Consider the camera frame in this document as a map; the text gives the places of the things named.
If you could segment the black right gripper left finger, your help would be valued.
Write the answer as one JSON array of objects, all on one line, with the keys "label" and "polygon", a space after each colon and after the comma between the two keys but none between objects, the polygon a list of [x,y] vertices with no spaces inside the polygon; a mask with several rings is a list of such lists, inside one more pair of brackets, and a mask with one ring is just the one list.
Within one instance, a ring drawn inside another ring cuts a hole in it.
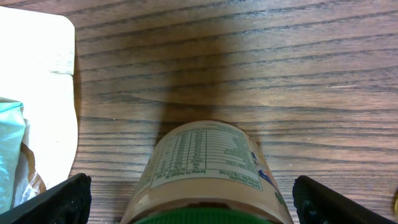
[{"label": "black right gripper left finger", "polygon": [[79,173],[4,212],[1,224],[86,224],[91,201],[91,177]]}]

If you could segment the green lid labelled jar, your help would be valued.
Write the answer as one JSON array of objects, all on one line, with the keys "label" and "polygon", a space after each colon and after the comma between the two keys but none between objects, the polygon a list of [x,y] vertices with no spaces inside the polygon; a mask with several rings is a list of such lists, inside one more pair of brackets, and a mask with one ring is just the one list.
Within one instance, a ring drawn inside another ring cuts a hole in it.
[{"label": "green lid labelled jar", "polygon": [[219,121],[195,121],[155,146],[123,223],[291,223],[258,144]]}]

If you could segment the brown snack bag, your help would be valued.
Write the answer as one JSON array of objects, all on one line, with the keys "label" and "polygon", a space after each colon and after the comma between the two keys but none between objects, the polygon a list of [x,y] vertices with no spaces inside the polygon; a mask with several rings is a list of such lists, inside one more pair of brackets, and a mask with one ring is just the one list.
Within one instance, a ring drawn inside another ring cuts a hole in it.
[{"label": "brown snack bag", "polygon": [[75,28],[66,17],[1,8],[1,102],[21,102],[25,121],[10,209],[70,173],[78,142],[74,63]]}]

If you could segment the teal wet wipes pack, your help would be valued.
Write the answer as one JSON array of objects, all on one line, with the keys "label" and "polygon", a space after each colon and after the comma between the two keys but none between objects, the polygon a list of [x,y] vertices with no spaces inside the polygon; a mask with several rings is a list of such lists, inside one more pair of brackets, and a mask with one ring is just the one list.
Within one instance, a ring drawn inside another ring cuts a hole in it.
[{"label": "teal wet wipes pack", "polygon": [[1,213],[11,207],[25,121],[21,102],[1,102]]}]

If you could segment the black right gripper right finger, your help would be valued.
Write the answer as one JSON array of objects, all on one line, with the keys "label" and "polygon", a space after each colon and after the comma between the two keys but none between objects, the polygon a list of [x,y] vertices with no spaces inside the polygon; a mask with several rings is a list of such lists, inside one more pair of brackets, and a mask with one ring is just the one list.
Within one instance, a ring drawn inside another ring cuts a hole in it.
[{"label": "black right gripper right finger", "polygon": [[295,179],[292,195],[300,224],[394,224],[305,175]]}]

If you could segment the yellow liquid bottle silver cap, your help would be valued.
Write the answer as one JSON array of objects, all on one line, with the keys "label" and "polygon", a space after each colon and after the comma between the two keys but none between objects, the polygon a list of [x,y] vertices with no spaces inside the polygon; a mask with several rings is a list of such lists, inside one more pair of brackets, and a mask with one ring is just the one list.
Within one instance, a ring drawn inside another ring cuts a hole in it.
[{"label": "yellow liquid bottle silver cap", "polygon": [[396,221],[398,221],[398,189],[396,189],[396,191],[394,193],[392,207],[393,207],[393,212],[394,212],[394,218]]}]

